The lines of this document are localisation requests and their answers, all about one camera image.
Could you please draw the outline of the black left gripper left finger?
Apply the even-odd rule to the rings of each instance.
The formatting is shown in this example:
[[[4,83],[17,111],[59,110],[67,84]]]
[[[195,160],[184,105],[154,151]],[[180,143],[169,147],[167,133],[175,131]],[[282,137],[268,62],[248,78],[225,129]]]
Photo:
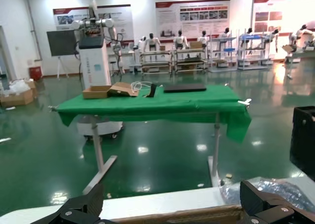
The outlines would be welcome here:
[[[99,217],[103,207],[103,186],[97,184],[88,194],[70,198],[56,212],[41,218],[38,224],[107,224]]]

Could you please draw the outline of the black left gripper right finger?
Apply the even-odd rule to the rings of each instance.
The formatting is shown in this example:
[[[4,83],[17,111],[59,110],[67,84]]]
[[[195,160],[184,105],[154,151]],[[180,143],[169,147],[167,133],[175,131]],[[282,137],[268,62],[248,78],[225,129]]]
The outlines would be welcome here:
[[[241,224],[315,224],[315,215],[296,208],[278,194],[259,191],[248,181],[240,183]]]

